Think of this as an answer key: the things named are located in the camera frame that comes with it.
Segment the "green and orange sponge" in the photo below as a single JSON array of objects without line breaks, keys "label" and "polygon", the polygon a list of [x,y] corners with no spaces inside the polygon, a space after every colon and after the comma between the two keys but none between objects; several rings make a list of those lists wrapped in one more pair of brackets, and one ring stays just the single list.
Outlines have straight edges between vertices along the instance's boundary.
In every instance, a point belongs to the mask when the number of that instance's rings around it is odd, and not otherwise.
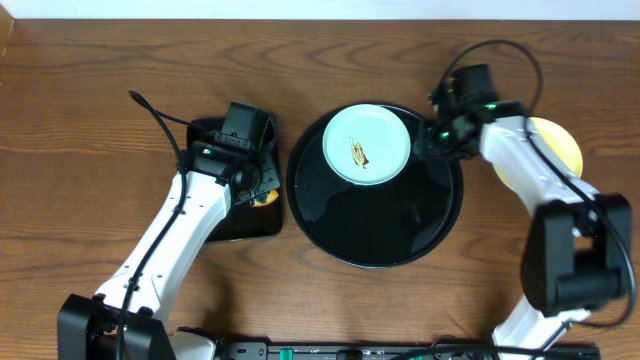
[{"label": "green and orange sponge", "polygon": [[279,198],[277,190],[271,190],[268,193],[257,196],[251,201],[252,207],[264,207],[274,203]]}]

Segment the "mint plate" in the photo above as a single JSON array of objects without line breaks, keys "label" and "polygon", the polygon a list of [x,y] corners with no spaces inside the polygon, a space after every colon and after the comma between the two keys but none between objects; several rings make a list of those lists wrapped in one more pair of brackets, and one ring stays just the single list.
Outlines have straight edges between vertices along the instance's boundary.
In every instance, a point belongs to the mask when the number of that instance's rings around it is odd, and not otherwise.
[{"label": "mint plate", "polygon": [[400,173],[409,160],[411,142],[398,115],[380,105],[357,104],[338,111],[329,120],[322,150],[339,177],[371,186]]}]

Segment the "yellow plate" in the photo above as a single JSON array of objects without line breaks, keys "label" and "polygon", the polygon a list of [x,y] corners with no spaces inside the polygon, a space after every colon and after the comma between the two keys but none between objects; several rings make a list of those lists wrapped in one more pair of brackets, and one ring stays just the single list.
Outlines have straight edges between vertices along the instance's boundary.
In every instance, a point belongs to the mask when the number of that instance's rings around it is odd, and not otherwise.
[{"label": "yellow plate", "polygon": [[568,177],[580,177],[583,169],[573,137],[560,125],[538,117],[503,117],[484,126],[480,152],[525,200],[564,195],[559,176],[546,160]]}]

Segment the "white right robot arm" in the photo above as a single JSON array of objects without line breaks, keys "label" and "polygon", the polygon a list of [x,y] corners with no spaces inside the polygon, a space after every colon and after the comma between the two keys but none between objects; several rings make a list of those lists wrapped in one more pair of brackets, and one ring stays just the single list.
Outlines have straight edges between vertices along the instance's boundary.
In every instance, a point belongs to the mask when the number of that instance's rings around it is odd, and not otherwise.
[{"label": "white right robot arm", "polygon": [[549,359],[551,347],[590,315],[638,287],[631,261],[631,206],[580,178],[556,152],[543,124],[518,102],[436,107],[418,140],[425,155],[481,156],[501,171],[532,222],[520,267],[523,296],[491,333],[489,359]]}]

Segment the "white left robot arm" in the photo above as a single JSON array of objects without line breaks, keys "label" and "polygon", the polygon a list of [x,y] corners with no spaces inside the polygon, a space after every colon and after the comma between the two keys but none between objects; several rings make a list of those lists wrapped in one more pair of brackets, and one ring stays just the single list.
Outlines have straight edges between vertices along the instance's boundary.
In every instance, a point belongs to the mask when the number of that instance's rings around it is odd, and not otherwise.
[{"label": "white left robot arm", "polygon": [[61,359],[213,359],[218,342],[169,314],[181,284],[207,243],[260,238],[282,228],[278,154],[256,156],[259,182],[242,192],[217,175],[212,146],[191,146],[194,165],[177,174],[160,211],[132,253],[90,297],[72,294],[57,316]]}]

